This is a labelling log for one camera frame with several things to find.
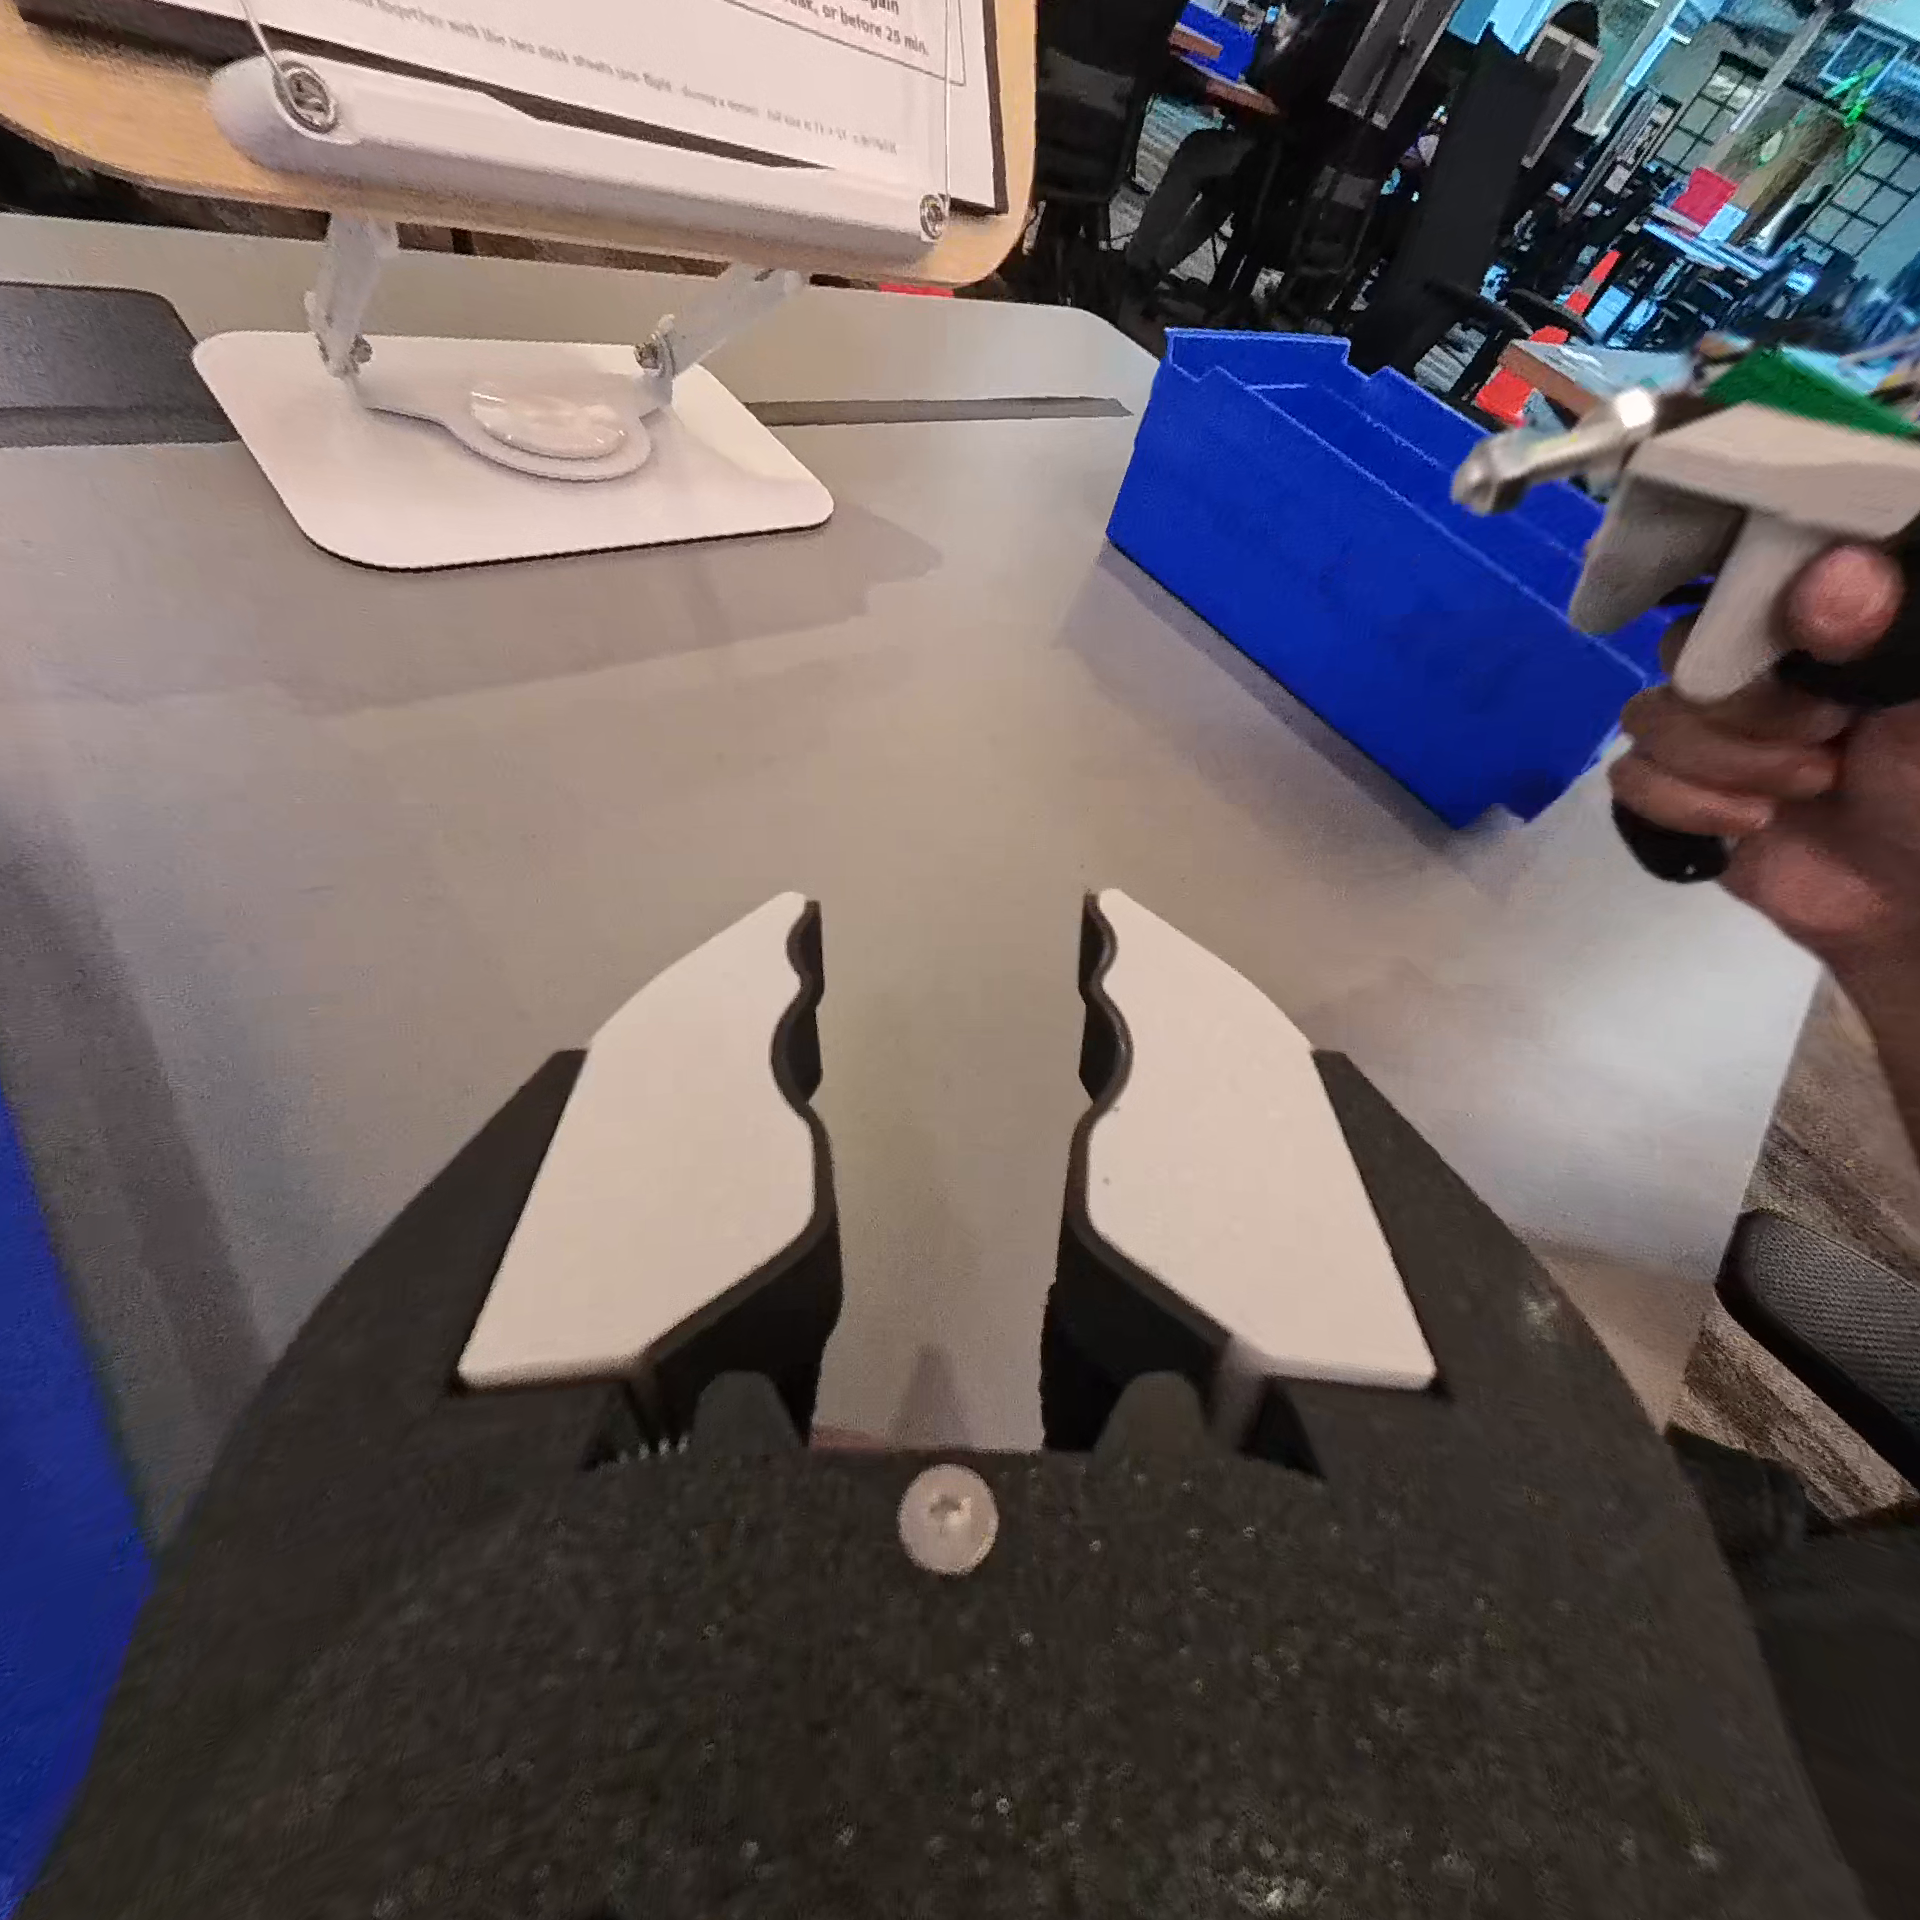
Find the grey desk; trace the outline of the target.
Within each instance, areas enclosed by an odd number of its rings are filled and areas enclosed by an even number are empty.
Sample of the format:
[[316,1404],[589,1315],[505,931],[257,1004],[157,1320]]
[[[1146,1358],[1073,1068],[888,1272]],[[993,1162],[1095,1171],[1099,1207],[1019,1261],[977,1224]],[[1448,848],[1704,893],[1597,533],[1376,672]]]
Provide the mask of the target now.
[[1108,886],[1352,1056],[1667,1426],[1810,959],[1596,782],[1444,831],[1113,552],[1154,362],[1108,327],[815,290],[713,365],[825,528],[400,576],[237,443],[4,450],[4,1087],[149,1538],[529,1074],[784,891],[831,1429],[1041,1440]]

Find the person's dark clothing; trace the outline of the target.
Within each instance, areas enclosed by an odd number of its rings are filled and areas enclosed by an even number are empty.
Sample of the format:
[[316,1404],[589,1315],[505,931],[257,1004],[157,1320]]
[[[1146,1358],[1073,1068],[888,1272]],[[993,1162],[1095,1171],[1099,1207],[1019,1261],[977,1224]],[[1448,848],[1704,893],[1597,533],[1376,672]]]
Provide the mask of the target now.
[[1832,1523],[1781,1462],[1671,1429],[1842,1859],[1917,1916],[1915,1509]]

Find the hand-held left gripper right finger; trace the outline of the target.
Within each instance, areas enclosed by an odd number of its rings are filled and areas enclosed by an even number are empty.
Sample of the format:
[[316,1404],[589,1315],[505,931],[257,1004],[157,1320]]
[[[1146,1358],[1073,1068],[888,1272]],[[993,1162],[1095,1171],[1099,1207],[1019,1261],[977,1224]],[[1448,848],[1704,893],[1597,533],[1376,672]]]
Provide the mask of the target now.
[[1402,1395],[1437,1362],[1306,1031],[1121,888],[1083,901],[1083,1000],[1047,1416],[1105,1421],[1140,1375],[1212,1421],[1285,1386]]

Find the white document stand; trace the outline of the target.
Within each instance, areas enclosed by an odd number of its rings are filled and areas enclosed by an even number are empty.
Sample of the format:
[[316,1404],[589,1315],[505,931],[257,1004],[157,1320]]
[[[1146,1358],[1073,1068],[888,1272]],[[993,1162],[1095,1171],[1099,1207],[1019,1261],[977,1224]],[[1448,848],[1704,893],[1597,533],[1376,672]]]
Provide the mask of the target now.
[[706,220],[727,269],[635,348],[371,338],[399,226],[335,211],[304,299],[319,365],[291,331],[232,328],[194,368],[297,528],[393,571],[812,530],[833,496],[705,362],[771,316],[802,271],[739,250],[794,228],[899,269],[948,226],[953,22],[932,69],[939,163],[925,186],[780,182],[768,160],[661,149],[538,120],[449,82],[263,52],[221,69],[213,111],[275,172],[337,186],[499,187],[521,211]]

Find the silver bolt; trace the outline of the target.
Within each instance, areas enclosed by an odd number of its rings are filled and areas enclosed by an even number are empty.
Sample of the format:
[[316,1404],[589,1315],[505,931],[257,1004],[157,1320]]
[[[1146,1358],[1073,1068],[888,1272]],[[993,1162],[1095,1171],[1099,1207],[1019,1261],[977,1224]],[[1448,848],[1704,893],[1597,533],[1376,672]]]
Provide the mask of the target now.
[[1610,477],[1663,420],[1665,395],[1651,389],[1597,400],[1571,428],[1513,428],[1482,438],[1452,477],[1452,500],[1477,516],[1513,511],[1527,492],[1572,477]]

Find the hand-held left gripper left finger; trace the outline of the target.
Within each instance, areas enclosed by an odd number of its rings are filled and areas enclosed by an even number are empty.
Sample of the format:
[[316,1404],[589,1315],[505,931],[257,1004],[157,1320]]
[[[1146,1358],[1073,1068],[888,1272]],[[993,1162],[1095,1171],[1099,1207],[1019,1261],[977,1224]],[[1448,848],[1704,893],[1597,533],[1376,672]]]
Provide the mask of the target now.
[[721,1375],[819,1405],[843,1306],[824,1083],[824,912],[771,896],[595,1034],[457,1362],[472,1392]]

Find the person's right hand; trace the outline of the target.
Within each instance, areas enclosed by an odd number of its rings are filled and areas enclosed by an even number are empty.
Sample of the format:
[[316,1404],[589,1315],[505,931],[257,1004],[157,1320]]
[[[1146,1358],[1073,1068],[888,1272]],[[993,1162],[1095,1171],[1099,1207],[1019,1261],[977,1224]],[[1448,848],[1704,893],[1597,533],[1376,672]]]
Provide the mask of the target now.
[[1881,1060],[1915,1054],[1915,707],[1845,711],[1779,684],[1700,707],[1674,688],[1624,712],[1617,798],[1731,844],[1724,884],[1834,973]]

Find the green crate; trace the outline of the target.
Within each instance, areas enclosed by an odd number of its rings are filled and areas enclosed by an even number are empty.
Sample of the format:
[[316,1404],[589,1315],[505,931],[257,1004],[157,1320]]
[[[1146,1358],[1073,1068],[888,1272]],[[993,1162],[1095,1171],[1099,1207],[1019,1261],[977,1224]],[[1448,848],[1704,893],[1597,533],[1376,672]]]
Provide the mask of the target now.
[[1754,404],[1777,415],[1917,443],[1915,398],[1898,398],[1872,372],[1808,348],[1747,348],[1708,379],[1704,395],[1720,410]]

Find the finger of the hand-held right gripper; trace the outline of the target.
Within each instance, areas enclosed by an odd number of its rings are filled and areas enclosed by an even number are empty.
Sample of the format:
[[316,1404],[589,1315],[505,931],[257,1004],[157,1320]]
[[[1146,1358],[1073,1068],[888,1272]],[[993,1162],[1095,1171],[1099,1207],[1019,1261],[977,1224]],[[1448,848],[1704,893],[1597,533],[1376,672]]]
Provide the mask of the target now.
[[1674,588],[1711,578],[1669,540],[1671,506],[1812,510],[1872,516],[1917,510],[1915,443],[1720,407],[1655,429],[1611,476],[1615,492],[1581,562],[1568,622],[1611,632]]

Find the printed instruction sheet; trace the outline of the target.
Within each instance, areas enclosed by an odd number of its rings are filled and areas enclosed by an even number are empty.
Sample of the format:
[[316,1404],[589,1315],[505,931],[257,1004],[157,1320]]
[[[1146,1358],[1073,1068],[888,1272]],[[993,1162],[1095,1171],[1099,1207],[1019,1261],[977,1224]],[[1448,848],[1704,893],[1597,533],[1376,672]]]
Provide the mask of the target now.
[[364,56],[1004,211],[979,2],[187,2],[273,45]]

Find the blue plastic bin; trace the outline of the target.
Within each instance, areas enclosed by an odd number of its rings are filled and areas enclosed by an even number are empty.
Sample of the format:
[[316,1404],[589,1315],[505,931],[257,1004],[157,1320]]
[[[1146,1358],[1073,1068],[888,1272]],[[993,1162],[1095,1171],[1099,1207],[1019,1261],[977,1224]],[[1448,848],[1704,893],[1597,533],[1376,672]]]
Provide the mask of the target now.
[[2,1116],[2,1916],[88,1776],[151,1556],[32,1171]]
[[1483,428],[1320,333],[1176,327],[1108,540],[1450,827],[1530,823],[1660,678],[1669,611],[1586,636],[1603,506],[1571,483],[1479,516]]

